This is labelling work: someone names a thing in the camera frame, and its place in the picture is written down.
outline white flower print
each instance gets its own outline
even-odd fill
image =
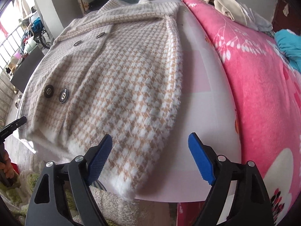
[[[196,5],[197,5],[196,3],[190,3],[190,4],[188,4],[189,7],[194,7]]]
[[[234,25],[231,25],[226,21],[225,18],[223,18],[223,20],[225,21],[224,26],[218,30],[218,33],[213,39],[213,45],[222,63],[231,59],[231,52],[229,49],[232,47],[236,47],[237,49],[246,53],[266,55],[266,52],[261,49],[256,42],[252,41],[246,32],[240,30]],[[228,30],[229,28],[235,34],[233,38],[225,38],[225,30]]]
[[[289,148],[283,149],[267,171],[263,181],[272,203],[274,225],[287,214],[292,201],[289,192],[293,180],[293,154]]]
[[[270,40],[266,40],[274,49],[275,53],[281,58],[281,60],[283,61],[283,63],[285,64],[289,64],[287,59],[281,54],[279,48],[277,47],[276,44],[271,43]]]

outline blue gripper pad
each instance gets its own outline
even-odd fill
[[[91,161],[88,163],[88,178],[85,180],[87,185],[92,185],[92,183],[99,178],[103,166],[106,163],[106,160],[108,159],[109,154],[112,150],[112,145],[112,137],[106,134],[98,146],[90,148],[98,149],[98,151],[96,151],[95,155],[91,158]]]
[[[213,173],[213,164],[202,146],[204,145],[195,133],[189,135],[188,147],[195,160],[195,163],[198,166],[202,178],[206,180],[210,185],[213,185],[216,180]]]

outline pink blanket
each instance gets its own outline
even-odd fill
[[[183,0],[218,52],[234,96],[242,162],[256,163],[277,224],[301,188],[301,75],[267,35],[200,0]]]

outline silver button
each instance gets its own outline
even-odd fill
[[[52,165],[53,165],[53,162],[52,162],[52,161],[48,161],[48,162],[46,163],[46,167],[52,167]]]
[[[98,39],[98,38],[104,36],[105,34],[106,34],[106,32],[102,32],[102,33],[100,33],[96,38]]]
[[[218,159],[219,161],[226,161],[226,157],[223,156],[223,155],[219,155],[219,156],[217,157],[217,159]]]
[[[254,163],[253,161],[248,161],[248,165],[249,165],[250,167],[255,167],[255,163]]]
[[[58,100],[60,101],[61,104],[67,101],[69,97],[69,91],[67,89],[63,89],[59,95]]]
[[[79,40],[79,41],[77,41],[76,43],[74,43],[74,47],[76,47],[76,46],[78,46],[79,44],[81,44],[82,43],[82,40]]]
[[[82,161],[83,159],[84,159],[84,157],[81,156],[81,155],[75,157],[75,161],[76,161],[76,162],[80,162],[80,161]]]
[[[44,88],[44,96],[46,98],[51,98],[52,95],[53,95],[53,92],[54,92],[54,88],[52,85],[47,85],[45,88]]]

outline window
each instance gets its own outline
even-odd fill
[[[26,0],[29,8],[34,6],[34,0]],[[21,45],[21,37],[23,36],[23,30],[19,27],[21,14],[13,6],[13,2],[10,2],[3,14],[0,17],[0,27],[3,31],[9,35],[6,38],[5,33],[0,31],[0,67],[5,68],[6,63],[9,62],[10,57],[18,50]]]

